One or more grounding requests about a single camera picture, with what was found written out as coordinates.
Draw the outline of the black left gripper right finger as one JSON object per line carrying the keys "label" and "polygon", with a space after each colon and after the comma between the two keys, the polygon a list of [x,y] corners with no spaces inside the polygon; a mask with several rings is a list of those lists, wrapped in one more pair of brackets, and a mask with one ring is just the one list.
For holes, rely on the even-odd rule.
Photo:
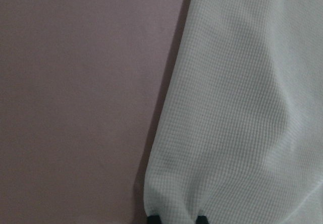
{"label": "black left gripper right finger", "polygon": [[195,221],[195,224],[209,224],[209,221],[205,215],[199,215]]}

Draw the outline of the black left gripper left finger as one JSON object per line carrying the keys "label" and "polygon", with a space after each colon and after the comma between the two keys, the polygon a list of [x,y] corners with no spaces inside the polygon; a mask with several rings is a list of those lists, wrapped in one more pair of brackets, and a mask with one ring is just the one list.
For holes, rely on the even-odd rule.
{"label": "black left gripper left finger", "polygon": [[161,218],[159,215],[150,215],[147,217],[147,224],[162,224]]}

